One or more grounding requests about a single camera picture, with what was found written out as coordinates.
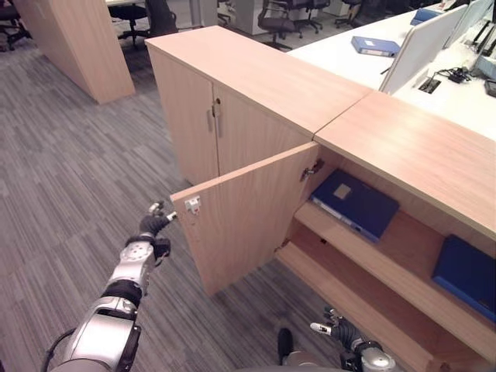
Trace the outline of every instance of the cabinet shelf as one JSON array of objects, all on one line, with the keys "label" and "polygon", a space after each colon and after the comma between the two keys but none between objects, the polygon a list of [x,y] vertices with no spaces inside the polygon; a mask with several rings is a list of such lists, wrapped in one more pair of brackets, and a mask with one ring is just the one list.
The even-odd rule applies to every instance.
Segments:
[{"label": "cabinet shelf", "polygon": [[494,324],[431,279],[443,236],[403,212],[397,213],[377,244],[310,201],[294,217],[486,360],[496,363]]},{"label": "cabinet shelf", "polygon": [[[402,367],[433,372],[444,362],[451,363],[449,356],[436,355],[439,342],[454,346],[471,363],[480,363],[474,351],[306,227],[277,252],[277,258],[362,332],[379,340]],[[466,364],[462,370],[472,366]]]}]

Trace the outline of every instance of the cabinet handle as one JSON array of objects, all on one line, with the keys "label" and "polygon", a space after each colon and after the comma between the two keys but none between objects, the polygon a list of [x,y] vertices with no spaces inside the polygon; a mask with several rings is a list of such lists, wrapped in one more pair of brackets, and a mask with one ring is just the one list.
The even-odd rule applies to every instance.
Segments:
[{"label": "cabinet handle", "polygon": [[217,129],[217,137],[222,138],[222,125],[219,114],[215,116],[215,128]]},{"label": "cabinet handle", "polygon": [[207,125],[208,125],[208,131],[211,133],[214,130],[214,127],[212,125],[212,117],[213,117],[213,111],[212,109],[207,110]]},{"label": "cabinet handle", "polygon": [[221,113],[220,113],[220,99],[216,99],[214,101],[214,105],[212,106],[213,115],[215,118],[215,130],[217,131],[217,138],[222,138],[222,122],[221,122]]}]

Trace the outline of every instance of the wooden countertop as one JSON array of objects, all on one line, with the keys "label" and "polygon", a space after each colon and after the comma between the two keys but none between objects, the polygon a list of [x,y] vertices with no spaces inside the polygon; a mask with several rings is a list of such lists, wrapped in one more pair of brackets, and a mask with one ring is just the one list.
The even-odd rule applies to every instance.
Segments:
[{"label": "wooden countertop", "polygon": [[310,136],[371,92],[218,26],[160,36],[146,43],[238,91]]},{"label": "wooden countertop", "polygon": [[496,240],[496,142],[375,91],[315,140]]}]

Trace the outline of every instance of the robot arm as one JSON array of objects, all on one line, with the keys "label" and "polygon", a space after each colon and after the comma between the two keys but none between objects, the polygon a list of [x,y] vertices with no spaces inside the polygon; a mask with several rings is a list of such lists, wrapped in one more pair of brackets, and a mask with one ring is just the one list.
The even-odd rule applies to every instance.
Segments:
[{"label": "robot arm", "polygon": [[163,202],[154,203],[139,225],[139,235],[128,239],[102,296],[84,315],[67,345],[64,362],[53,372],[130,370],[141,333],[136,324],[141,298],[150,273],[171,251],[168,239],[156,238],[176,218],[175,212],[164,216],[163,207]]},{"label": "robot arm", "polygon": [[326,308],[327,325],[312,323],[312,330],[339,340],[345,353],[341,353],[341,368],[357,372],[393,372],[396,362],[387,355],[377,341],[365,341],[360,331],[335,309]]}]

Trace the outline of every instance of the cable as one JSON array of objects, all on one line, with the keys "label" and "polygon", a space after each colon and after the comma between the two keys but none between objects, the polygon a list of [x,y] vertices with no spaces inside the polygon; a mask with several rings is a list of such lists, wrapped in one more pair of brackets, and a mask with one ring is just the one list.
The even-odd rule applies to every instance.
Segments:
[{"label": "cable", "polygon": [[454,81],[458,84],[461,83],[462,81],[472,80],[470,79],[469,71],[465,67],[453,67],[449,69],[442,69],[436,71],[429,79],[428,85],[432,83],[432,80],[434,80],[434,77],[436,75],[444,76],[445,78],[448,78],[451,81]]},{"label": "cable", "polygon": [[47,372],[48,371],[48,365],[50,364],[50,361],[53,358],[53,352],[55,351],[55,348],[57,348],[57,345],[66,337],[72,335],[76,329],[69,329],[65,333],[61,334],[55,342],[52,344],[52,346],[46,351],[45,357],[43,358],[43,364],[41,365],[41,372]]}]

